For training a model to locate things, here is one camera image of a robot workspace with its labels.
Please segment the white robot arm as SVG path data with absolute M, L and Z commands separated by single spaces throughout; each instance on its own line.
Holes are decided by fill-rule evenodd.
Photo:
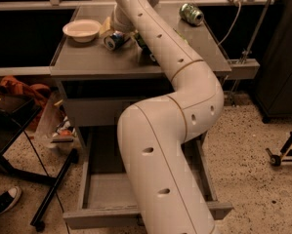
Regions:
M 224 108 L 222 86 L 203 58 L 158 14 L 158 0 L 115 0 L 111 25 L 138 31 L 173 93 L 127 107 L 118 145 L 147 234 L 220 234 L 182 150 Z

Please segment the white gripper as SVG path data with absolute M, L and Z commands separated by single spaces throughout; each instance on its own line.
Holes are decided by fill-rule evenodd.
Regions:
M 100 36 L 103 37 L 107 35 L 112 30 L 111 27 L 114 30 L 123 33 L 129 33 L 135 30 L 135 26 L 130 22 L 130 20 L 117 5 L 115 5 L 113 8 L 111 22 L 110 17 L 107 17 L 101 25 Z

